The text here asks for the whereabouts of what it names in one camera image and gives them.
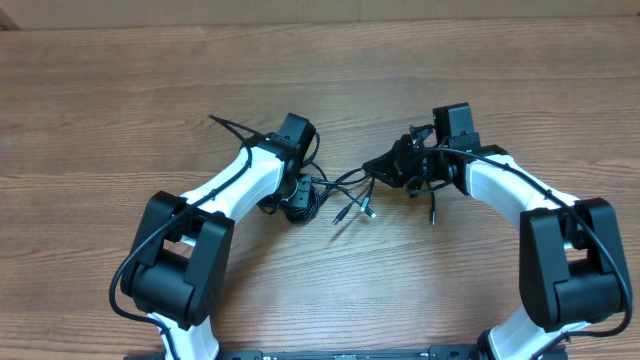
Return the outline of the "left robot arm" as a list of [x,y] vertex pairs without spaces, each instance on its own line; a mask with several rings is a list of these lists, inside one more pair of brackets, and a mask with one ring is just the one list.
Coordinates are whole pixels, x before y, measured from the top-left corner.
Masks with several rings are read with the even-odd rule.
[[243,138],[236,159],[205,184],[150,198],[109,301],[115,303],[116,291],[134,301],[135,314],[112,308],[158,329],[164,345],[158,358],[217,358],[210,315],[221,297],[234,227],[260,203],[302,198],[300,170],[315,137],[308,119],[290,113],[277,132]]

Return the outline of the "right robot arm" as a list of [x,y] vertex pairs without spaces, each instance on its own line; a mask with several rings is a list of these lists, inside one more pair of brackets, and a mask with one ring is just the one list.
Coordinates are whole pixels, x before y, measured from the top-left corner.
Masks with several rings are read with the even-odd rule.
[[632,285],[614,208],[581,200],[523,170],[497,145],[484,146],[471,107],[438,107],[364,171],[412,197],[449,185],[481,201],[519,233],[520,307],[474,345],[432,346],[432,359],[565,359],[573,337],[622,333],[633,315]]

